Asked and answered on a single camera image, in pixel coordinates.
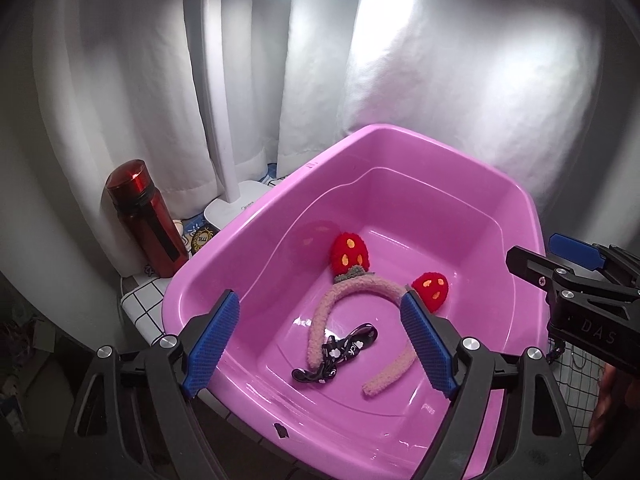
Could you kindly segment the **person's right hand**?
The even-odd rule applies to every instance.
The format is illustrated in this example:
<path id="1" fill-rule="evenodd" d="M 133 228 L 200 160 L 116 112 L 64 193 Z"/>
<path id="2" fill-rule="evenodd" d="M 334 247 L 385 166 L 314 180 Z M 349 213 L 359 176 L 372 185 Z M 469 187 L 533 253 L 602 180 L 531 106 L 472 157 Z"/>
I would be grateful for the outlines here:
<path id="1" fill-rule="evenodd" d="M 599 382 L 598 400 L 589 423 L 588 444 L 593 444 L 600 436 L 605 425 L 606 414 L 615 403 L 623 400 L 627 387 L 628 377 L 616 370 L 613 365 L 606 364 Z"/>

